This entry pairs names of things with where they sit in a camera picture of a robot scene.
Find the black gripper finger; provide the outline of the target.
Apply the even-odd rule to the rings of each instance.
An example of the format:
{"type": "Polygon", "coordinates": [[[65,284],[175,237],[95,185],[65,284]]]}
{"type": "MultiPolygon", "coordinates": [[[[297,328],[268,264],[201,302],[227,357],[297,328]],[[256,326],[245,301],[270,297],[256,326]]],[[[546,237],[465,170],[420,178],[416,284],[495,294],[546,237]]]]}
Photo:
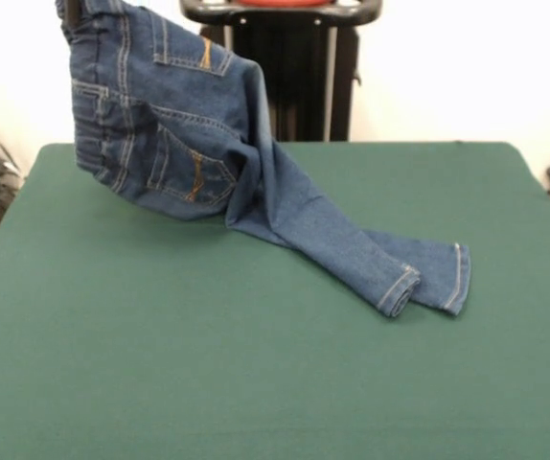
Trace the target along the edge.
{"type": "Polygon", "coordinates": [[[82,18],[81,0],[63,0],[63,22],[68,29],[76,29],[82,18]]]}

